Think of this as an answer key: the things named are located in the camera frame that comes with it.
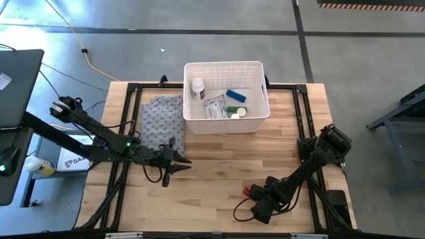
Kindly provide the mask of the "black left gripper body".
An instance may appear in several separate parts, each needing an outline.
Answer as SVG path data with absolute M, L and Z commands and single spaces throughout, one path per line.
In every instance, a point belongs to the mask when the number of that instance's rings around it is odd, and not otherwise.
M 175 137 L 171 137 L 168 144 L 160 144 L 159 150 L 155 151 L 155 157 L 150 161 L 149 166 L 157 167 L 159 169 L 159 178 L 153 180 L 147 177 L 151 183 L 159 183 L 163 187 L 168 187 L 171 175 L 175 172 L 175 164 L 173 162 L 175 157 Z

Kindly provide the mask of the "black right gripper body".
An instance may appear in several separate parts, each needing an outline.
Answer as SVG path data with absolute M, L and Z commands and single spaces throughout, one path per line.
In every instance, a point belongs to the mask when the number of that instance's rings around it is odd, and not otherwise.
M 291 201 L 289 193 L 291 191 L 284 191 L 288 188 L 287 180 L 285 177 L 281 179 L 267 177 L 266 184 L 263 186 L 265 188 L 262 193 L 263 197 L 259 201 L 255 201 L 255 205 L 251 208 L 251 213 L 255 220 L 268 224 L 272 216 L 288 211 Z

